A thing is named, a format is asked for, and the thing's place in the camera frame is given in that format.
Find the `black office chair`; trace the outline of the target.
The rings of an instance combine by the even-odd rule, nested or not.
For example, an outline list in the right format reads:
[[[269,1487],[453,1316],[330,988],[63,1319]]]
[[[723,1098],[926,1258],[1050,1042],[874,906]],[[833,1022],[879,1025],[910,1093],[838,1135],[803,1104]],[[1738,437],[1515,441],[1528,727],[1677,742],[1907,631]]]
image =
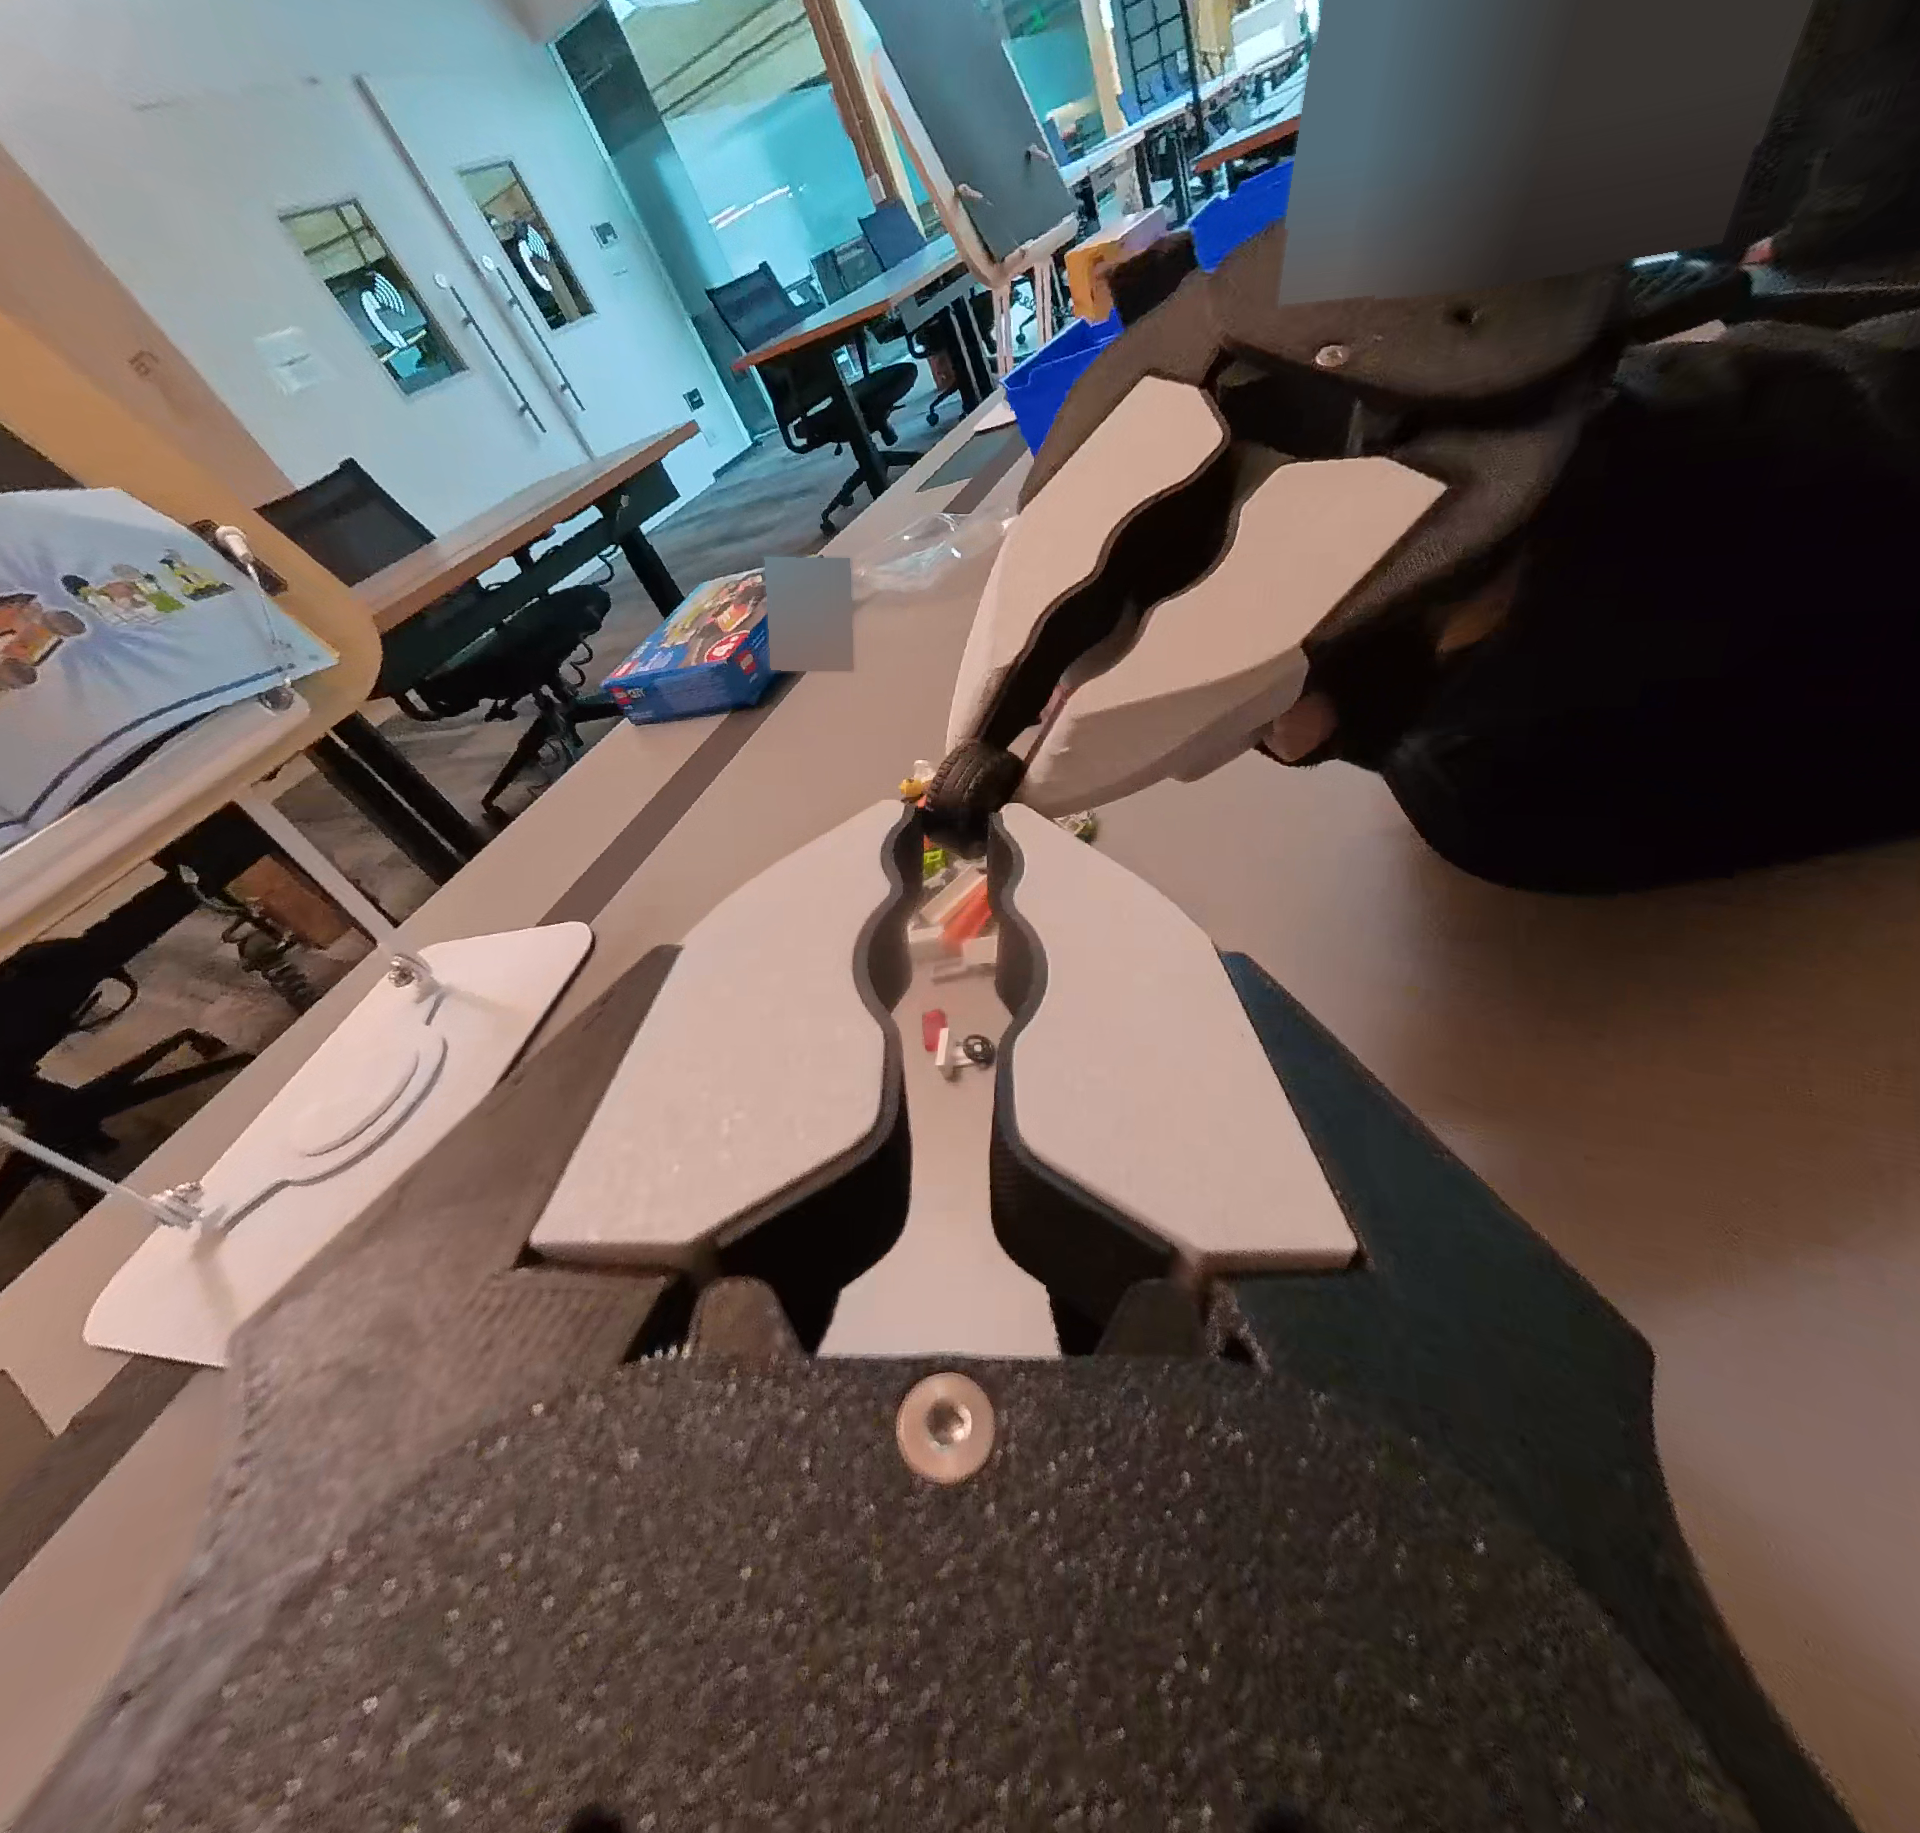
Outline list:
[[[307,486],[266,502],[262,516],[345,583],[385,571],[433,536],[355,461],[343,461]],[[435,722],[482,712],[509,717],[522,700],[533,717],[493,784],[482,813],[506,823],[496,800],[522,769],[557,749],[562,763],[580,752],[579,715],[584,672],[579,665],[610,613],[600,585],[557,588],[507,603],[511,588],[480,578],[390,628],[382,638],[375,695],[395,700],[414,719]]]

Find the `long wooden desk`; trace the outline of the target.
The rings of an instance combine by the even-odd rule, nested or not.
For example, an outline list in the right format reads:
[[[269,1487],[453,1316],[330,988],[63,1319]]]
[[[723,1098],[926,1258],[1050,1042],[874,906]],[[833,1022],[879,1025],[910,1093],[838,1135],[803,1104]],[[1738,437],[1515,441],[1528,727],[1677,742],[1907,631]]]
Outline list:
[[[896,469],[915,462],[899,448],[896,412],[915,387],[915,365],[870,368],[864,339],[896,321],[920,357],[947,362],[963,410],[989,395],[989,365],[972,320],[972,273],[947,241],[812,303],[799,287],[779,284],[766,264],[706,288],[732,337],[737,374],[759,376],[783,445],[799,454],[847,450],[852,472],[820,513],[822,533],[857,492],[885,494]]]

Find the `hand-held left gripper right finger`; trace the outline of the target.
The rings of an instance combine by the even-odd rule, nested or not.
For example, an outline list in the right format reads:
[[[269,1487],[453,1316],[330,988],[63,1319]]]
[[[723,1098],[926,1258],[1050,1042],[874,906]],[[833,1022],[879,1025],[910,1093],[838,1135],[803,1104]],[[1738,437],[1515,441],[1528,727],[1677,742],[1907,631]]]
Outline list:
[[[1024,806],[989,824],[989,1220],[1062,1334],[1144,1281],[1345,1270],[1355,1233],[1212,938]]]

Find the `clear plastic bag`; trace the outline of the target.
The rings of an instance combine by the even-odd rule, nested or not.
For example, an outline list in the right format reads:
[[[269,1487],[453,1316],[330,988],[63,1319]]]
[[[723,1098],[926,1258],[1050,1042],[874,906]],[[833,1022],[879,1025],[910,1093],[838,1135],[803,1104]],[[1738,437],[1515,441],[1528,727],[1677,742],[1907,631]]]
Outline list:
[[[852,597],[910,596],[945,588],[976,556],[972,521],[931,509],[848,554]]]

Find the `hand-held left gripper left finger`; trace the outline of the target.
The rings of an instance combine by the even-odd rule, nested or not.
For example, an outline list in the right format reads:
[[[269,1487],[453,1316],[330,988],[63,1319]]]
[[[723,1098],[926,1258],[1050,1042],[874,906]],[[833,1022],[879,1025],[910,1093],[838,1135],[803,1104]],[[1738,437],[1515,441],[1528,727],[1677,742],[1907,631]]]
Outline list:
[[[683,936],[536,1221],[554,1264],[764,1281],[797,1334],[897,1242],[910,813],[868,806]]]

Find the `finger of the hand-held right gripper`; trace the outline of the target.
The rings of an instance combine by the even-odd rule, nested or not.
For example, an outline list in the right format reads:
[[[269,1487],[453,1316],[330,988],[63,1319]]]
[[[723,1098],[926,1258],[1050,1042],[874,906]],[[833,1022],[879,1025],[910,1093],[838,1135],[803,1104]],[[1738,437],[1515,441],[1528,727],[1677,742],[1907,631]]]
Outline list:
[[[1307,637],[1445,494],[1396,461],[1291,461],[1231,516],[1212,570],[1064,672],[1020,801],[1046,817],[1197,779],[1305,692]]]
[[[947,752],[985,739],[1025,763],[1074,663],[1210,571],[1231,516],[1220,406],[1187,381],[1136,381],[1007,528],[963,648]]]

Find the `open instruction booklet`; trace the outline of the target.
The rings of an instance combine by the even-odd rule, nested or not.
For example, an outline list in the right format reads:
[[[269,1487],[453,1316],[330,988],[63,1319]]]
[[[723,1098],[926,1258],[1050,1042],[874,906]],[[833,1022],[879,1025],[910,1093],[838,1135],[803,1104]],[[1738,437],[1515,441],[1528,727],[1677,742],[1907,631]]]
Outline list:
[[[188,528],[110,489],[1,496],[1,842],[185,724],[335,652]]]

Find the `small yellow box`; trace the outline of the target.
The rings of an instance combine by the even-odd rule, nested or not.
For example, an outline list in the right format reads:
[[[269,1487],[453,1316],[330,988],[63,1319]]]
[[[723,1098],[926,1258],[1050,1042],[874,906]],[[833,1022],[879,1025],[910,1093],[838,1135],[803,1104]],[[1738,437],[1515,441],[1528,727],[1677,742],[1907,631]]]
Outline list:
[[[1099,225],[1064,252],[1064,281],[1076,317],[1090,324],[1113,313],[1111,273],[1170,232],[1166,206],[1141,208]]]

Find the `blue lego box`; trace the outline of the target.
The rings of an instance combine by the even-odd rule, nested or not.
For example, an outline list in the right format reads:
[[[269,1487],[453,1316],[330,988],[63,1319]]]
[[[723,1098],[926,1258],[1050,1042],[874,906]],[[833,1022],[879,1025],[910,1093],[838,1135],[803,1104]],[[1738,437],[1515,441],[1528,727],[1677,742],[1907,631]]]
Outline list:
[[[779,682],[768,658],[764,571],[708,578],[604,678],[600,692],[634,724],[725,715]]]

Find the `person's right hand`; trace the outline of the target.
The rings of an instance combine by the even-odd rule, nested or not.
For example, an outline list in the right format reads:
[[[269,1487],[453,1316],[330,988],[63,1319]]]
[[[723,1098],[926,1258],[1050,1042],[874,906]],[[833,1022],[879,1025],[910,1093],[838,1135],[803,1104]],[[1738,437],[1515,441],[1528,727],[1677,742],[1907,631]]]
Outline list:
[[[1337,638],[1307,642],[1298,697],[1273,717],[1253,749],[1287,768],[1377,768],[1410,731],[1460,656],[1511,613],[1522,562],[1505,562],[1467,594],[1429,597]]]

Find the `person's right forearm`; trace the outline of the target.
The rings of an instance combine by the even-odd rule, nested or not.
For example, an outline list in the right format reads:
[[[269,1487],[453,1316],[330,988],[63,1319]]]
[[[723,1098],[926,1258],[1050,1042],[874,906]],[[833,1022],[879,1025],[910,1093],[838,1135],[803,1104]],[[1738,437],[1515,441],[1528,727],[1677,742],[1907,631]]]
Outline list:
[[[1681,153],[1730,165],[1756,0],[1480,1],[1442,59],[1453,123],[1396,123],[1377,161],[1438,208],[1405,233],[1430,284],[1689,248],[1915,284],[1915,0],[1813,0],[1717,222]],[[1743,503],[1698,461],[1560,490],[1505,620],[1369,769],[1467,873],[1620,891],[1915,836],[1915,306],[1820,324],[1747,293],[1724,327],[1804,331],[1804,472]]]

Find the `pile of loose lego pieces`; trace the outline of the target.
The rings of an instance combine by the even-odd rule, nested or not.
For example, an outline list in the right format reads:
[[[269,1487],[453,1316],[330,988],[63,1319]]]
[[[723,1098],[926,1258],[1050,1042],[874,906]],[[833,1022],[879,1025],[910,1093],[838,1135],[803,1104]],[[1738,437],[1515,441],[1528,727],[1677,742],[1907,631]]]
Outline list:
[[[937,978],[953,978],[969,968],[985,966],[995,952],[994,911],[989,928],[974,936],[959,956],[945,956],[939,942],[943,911],[950,906],[972,878],[985,874],[989,880],[985,862],[976,858],[970,860],[950,847],[924,845],[920,874],[920,898],[905,925],[905,946],[910,953],[929,961]]]

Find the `black lego wheel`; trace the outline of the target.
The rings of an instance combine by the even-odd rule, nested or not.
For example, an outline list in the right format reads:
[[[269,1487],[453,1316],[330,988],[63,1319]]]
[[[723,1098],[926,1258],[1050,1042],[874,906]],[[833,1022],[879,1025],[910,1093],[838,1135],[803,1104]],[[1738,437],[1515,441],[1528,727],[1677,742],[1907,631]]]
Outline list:
[[[931,771],[920,796],[928,836],[963,845],[982,837],[991,814],[1014,800],[1024,778],[1024,761],[985,739],[959,742]]]

